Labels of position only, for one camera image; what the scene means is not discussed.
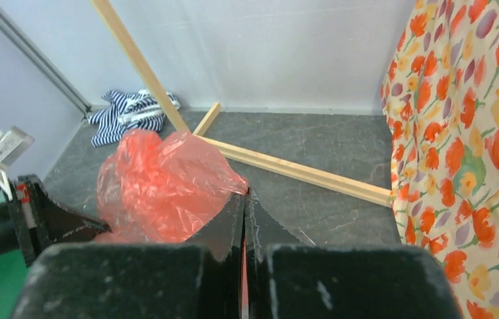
wooden beam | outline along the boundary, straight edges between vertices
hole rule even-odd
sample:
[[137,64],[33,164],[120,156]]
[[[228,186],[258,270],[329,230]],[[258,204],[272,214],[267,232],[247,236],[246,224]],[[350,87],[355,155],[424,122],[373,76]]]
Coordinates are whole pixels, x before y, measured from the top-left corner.
[[212,107],[210,108],[210,111],[208,111],[208,113],[204,115],[202,121],[200,121],[197,128],[193,131],[193,134],[198,136],[206,134],[206,131],[208,130],[212,122],[214,122],[214,119],[216,118],[216,116],[218,116],[218,113],[221,109],[222,106],[219,102],[214,103],[214,105],[212,105]]
[[222,154],[224,154],[226,158],[231,160],[240,161],[267,171],[292,177],[299,181],[305,181],[307,183],[331,189],[332,191],[338,191],[346,195],[370,201],[371,203],[386,207],[391,206],[390,190],[388,189],[240,148],[238,146],[211,140],[209,138],[201,136],[200,138],[214,145],[218,148],[218,150],[220,150],[220,152],[222,152]]
[[167,92],[163,89],[161,83],[159,83],[159,80],[150,68],[146,58],[132,39],[128,30],[126,30],[126,27],[122,23],[122,20],[120,20],[113,6],[110,4],[110,1],[90,0],[90,2],[108,29],[112,32],[112,35],[114,35],[114,38],[128,56],[128,59],[136,69],[136,72],[140,75],[143,82],[148,87],[148,90],[150,90],[153,97],[155,97],[157,103],[161,106],[161,109],[165,112],[175,129],[190,131],[179,112],[175,109],[173,103],[171,103],[171,100],[167,96]]

red plastic bag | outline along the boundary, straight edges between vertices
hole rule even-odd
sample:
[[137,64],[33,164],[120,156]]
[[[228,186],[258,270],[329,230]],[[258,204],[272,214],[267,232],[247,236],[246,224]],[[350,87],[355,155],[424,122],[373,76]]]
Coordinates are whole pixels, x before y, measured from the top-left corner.
[[152,131],[126,132],[98,173],[98,216],[112,233],[96,241],[180,243],[247,187],[217,148],[188,132],[164,141]]

floral curtain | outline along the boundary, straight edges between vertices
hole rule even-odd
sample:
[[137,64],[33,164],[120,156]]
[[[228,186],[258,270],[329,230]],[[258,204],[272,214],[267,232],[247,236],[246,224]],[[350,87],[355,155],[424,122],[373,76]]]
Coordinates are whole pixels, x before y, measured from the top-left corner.
[[499,0],[418,0],[381,87],[403,242],[499,318]]

floor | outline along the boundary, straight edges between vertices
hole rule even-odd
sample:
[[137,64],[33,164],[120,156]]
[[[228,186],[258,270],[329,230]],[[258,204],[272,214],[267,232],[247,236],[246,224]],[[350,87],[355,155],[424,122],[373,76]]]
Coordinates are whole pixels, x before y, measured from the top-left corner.
[[[191,129],[204,113],[182,111]],[[93,148],[96,127],[83,124],[45,179],[51,195],[95,213],[98,168],[116,144]],[[172,133],[170,124],[161,133]],[[221,113],[209,138],[390,187],[391,135],[382,116]],[[230,161],[269,213],[303,242],[328,245],[399,243],[392,211],[335,191]]]

white wall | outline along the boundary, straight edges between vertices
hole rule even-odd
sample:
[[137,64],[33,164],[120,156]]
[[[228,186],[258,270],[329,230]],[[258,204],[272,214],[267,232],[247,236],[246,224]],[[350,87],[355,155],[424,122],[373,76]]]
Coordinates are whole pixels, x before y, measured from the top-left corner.
[[[413,0],[112,0],[183,103],[380,113],[379,84]],[[93,104],[142,82],[89,1],[0,6]]]
[[0,130],[11,126],[36,141],[9,170],[10,176],[44,177],[63,152],[82,114],[0,31]]

